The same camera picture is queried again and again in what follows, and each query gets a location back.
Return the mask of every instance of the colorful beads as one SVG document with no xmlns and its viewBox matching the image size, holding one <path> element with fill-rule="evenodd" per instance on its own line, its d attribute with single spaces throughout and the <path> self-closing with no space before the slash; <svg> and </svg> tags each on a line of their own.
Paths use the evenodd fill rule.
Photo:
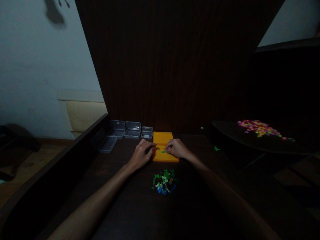
<svg viewBox="0 0 320 240">
<path fill-rule="evenodd" d="M 275 135 L 281 137 L 283 140 L 290 140 L 294 142 L 293 138 L 283 137 L 276 129 L 270 127 L 268 124 L 261 122 L 260 120 L 243 120 L 238 121 L 239 127 L 245 127 L 247 130 L 244 133 L 255 132 L 258 134 L 258 137 L 262 137 L 263 135 Z"/>
<path fill-rule="evenodd" d="M 176 189 L 177 184 L 179 184 L 180 180 L 176 178 L 174 170 L 170 170 L 170 172 L 171 173 L 166 169 L 164 170 L 163 176 L 161 174 L 154 175 L 152 185 L 156 187 L 158 193 L 162 193 L 163 195 L 171 193 Z"/>
</svg>

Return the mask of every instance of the white wall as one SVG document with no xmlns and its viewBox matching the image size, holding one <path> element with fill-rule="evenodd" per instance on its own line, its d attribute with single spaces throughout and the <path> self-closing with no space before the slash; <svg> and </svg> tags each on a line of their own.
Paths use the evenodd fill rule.
<svg viewBox="0 0 320 240">
<path fill-rule="evenodd" d="M 56 89 L 101 92 L 75 2 L 54 0 L 65 26 L 46 17 L 44 0 L 0 1 L 0 125 L 36 137 L 74 139 Z"/>
<path fill-rule="evenodd" d="M 320 24 L 320 0 L 286 0 L 259 47 L 311 38 Z"/>
</svg>

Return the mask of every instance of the gray plastic container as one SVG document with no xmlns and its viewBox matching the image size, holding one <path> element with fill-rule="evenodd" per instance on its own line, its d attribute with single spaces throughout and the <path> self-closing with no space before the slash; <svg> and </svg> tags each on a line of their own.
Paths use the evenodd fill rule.
<svg viewBox="0 0 320 240">
<path fill-rule="evenodd" d="M 139 138 L 141 133 L 140 122 L 126 122 L 127 130 L 124 134 L 125 138 Z"/>
<path fill-rule="evenodd" d="M 108 132 L 108 136 L 114 136 L 118 139 L 123 138 L 124 133 L 126 132 L 126 125 L 124 121 L 110 120 L 111 129 Z"/>
<path fill-rule="evenodd" d="M 110 153 L 116 145 L 118 138 L 116 136 L 107 136 L 103 128 L 91 139 L 91 144 L 101 153 Z"/>
<path fill-rule="evenodd" d="M 141 138 L 151 139 L 153 137 L 153 127 L 142 127 Z"/>
</svg>

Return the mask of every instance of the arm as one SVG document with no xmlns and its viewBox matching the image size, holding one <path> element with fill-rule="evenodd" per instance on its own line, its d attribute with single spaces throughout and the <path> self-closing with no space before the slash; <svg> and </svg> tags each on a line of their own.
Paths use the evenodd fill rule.
<svg viewBox="0 0 320 240">
<path fill-rule="evenodd" d="M 153 148 L 148 154 L 146 149 L 155 145 L 142 139 L 130 161 L 71 213 L 48 239 L 87 239 L 126 179 L 150 160 Z"/>
<path fill-rule="evenodd" d="M 165 151 L 176 157 L 185 158 L 197 169 L 227 214 L 247 237 L 251 239 L 280 239 L 247 201 L 190 152 L 180 139 L 170 140 Z"/>
</svg>

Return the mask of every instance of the pile of beads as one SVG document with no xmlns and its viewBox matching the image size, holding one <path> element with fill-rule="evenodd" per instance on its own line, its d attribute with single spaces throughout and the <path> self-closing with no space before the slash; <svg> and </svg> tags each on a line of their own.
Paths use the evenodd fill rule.
<svg viewBox="0 0 320 240">
<path fill-rule="evenodd" d="M 263 123 L 259 120 L 243 120 L 238 121 L 240 127 L 245 127 L 247 130 L 244 133 L 254 132 L 258 134 L 258 137 L 263 135 L 275 135 L 281 137 L 283 140 L 290 140 L 294 142 L 293 138 L 283 137 L 276 129 L 270 127 L 268 124 Z"/>
</svg>

